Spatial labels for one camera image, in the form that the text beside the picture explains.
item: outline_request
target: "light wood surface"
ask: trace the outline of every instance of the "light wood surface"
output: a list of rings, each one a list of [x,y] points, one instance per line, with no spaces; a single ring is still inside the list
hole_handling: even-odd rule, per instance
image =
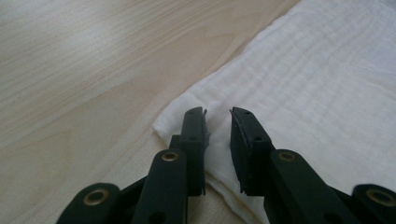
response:
[[[121,189],[166,148],[169,102],[297,0],[0,2],[0,223],[54,223],[81,189]],[[189,223],[243,223],[212,188]]]

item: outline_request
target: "white towel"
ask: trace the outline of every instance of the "white towel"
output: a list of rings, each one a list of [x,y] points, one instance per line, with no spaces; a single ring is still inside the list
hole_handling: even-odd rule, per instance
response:
[[[263,198],[239,193],[233,106],[253,112],[276,148],[300,153],[328,185],[396,191],[396,2],[303,0],[177,97],[154,129],[169,143],[196,106],[212,133],[206,180],[246,223],[268,220]]]

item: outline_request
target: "black plastic part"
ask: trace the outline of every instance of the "black plastic part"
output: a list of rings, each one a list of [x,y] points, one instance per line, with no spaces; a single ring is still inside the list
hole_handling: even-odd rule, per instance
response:
[[[186,223],[187,158],[178,149],[154,157],[134,212],[133,224]]]
[[[276,190],[272,190],[266,194],[264,198],[264,209],[271,224],[292,223],[288,208],[282,203],[282,198]]]
[[[355,213],[363,223],[396,223],[396,193],[378,185],[358,185],[353,189]]]
[[[241,193],[244,191],[248,196],[263,196],[265,184],[269,182],[266,166],[275,147],[253,113],[234,107],[231,114],[230,149]]]
[[[58,224],[105,224],[117,218],[120,189],[112,184],[98,183],[80,191],[67,205]]]
[[[298,153],[271,154],[270,176],[292,223],[360,223]]]
[[[126,224],[131,222],[134,217],[134,210],[136,209],[140,194],[145,186],[146,178],[146,176],[141,178],[121,191],[118,209],[122,214],[118,223]]]
[[[195,107],[184,115],[180,135],[173,135],[169,148],[182,150],[187,156],[189,196],[205,194],[205,150],[209,144],[209,133],[205,122],[206,110]]]

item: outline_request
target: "wooden table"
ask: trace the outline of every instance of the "wooden table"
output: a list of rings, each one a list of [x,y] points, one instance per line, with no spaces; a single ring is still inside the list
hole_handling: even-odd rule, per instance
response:
[[[54,223],[166,148],[151,124],[297,0],[0,2],[0,223]],[[212,188],[189,223],[243,223]]]

